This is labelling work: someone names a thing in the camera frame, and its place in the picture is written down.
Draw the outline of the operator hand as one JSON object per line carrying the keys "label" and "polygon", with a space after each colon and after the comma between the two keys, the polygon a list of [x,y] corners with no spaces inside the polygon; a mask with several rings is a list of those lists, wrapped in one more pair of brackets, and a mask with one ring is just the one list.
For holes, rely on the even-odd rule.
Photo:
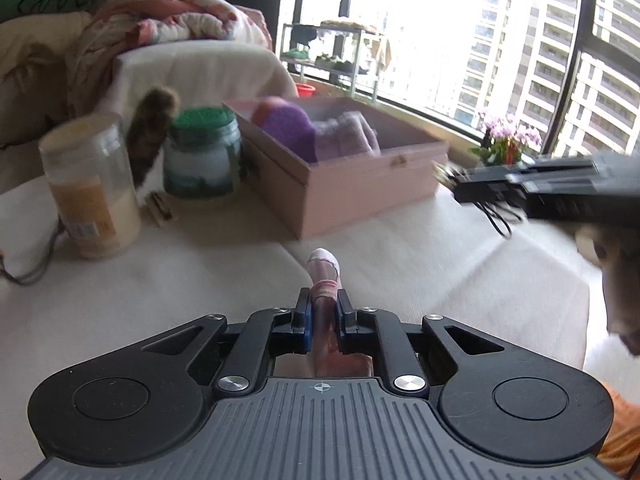
{"label": "operator hand", "polygon": [[581,226],[578,252],[602,273],[606,327],[633,356],[639,355],[639,231]]}

